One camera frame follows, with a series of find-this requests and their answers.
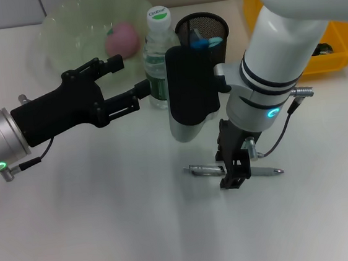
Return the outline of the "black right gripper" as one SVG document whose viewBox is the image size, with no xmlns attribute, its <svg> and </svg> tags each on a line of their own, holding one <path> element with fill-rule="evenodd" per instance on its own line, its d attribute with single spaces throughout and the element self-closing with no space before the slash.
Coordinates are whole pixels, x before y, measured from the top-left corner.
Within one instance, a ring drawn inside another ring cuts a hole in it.
<svg viewBox="0 0 348 261">
<path fill-rule="evenodd" d="M 220 119 L 217 138 L 216 162 L 224 162 L 226 174 L 220 181 L 221 189 L 240 188 L 245 180 L 251 178 L 251 165 L 246 139 L 257 142 L 261 132 L 249 132 L 234 125 L 230 120 Z"/>
</svg>

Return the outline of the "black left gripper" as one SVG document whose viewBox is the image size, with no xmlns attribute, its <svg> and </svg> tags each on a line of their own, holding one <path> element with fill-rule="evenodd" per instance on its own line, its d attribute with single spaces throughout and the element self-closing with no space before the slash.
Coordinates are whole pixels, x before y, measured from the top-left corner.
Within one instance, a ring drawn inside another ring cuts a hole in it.
<svg viewBox="0 0 348 261">
<path fill-rule="evenodd" d="M 10 111 L 30 147 L 80 124 L 98 128 L 140 109 L 139 101 L 149 95 L 150 82 L 145 79 L 130 90 L 104 100 L 96 80 L 124 69 L 121 55 L 105 62 L 93 58 L 75 70 L 62 73 L 60 86 L 35 100 Z"/>
</svg>

